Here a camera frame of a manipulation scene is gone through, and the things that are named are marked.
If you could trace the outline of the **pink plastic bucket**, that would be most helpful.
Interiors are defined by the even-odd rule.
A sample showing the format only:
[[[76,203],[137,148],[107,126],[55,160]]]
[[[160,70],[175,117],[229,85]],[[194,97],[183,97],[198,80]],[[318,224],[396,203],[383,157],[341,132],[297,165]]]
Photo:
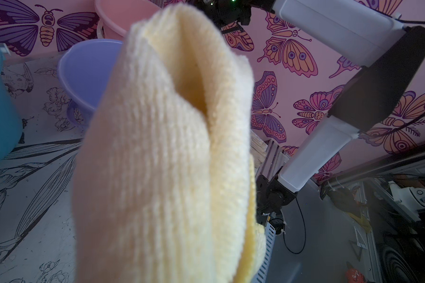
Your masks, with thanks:
[[[122,41],[130,27],[147,20],[161,8],[147,0],[96,0],[96,14],[99,16],[97,36]]]

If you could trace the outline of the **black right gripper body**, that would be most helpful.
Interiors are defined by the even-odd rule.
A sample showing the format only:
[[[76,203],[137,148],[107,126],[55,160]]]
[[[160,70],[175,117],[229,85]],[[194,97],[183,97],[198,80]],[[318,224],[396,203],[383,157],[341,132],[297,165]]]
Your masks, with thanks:
[[[194,6],[218,28],[223,28],[234,22],[249,25],[252,8],[273,12],[274,3],[274,0],[195,0]]]

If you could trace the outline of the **purple plastic bucket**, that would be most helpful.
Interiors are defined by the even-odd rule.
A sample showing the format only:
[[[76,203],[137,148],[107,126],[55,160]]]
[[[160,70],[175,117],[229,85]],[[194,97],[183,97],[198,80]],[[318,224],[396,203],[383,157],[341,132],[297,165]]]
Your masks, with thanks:
[[[71,99],[67,118],[75,126],[86,128],[106,90],[122,42],[94,39],[73,45],[59,60],[59,82]]]

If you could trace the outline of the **yellow cleaning cloth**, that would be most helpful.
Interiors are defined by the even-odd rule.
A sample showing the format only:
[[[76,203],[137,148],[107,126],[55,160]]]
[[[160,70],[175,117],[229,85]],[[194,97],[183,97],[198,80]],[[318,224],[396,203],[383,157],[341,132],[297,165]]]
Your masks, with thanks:
[[[266,247],[253,87],[248,59],[191,5],[131,27],[76,158],[76,282],[253,279]]]

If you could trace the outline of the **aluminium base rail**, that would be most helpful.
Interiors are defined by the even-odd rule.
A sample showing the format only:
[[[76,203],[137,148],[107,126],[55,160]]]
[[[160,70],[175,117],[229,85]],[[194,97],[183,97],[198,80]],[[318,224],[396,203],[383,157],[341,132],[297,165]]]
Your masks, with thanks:
[[[269,221],[282,208],[284,199],[283,193],[270,189],[269,183],[289,160],[289,156],[283,153],[283,149],[275,141],[264,142],[255,132],[251,132],[250,152],[256,166],[257,222],[264,226],[266,237],[263,263],[251,281],[265,283],[276,240],[276,229]]]

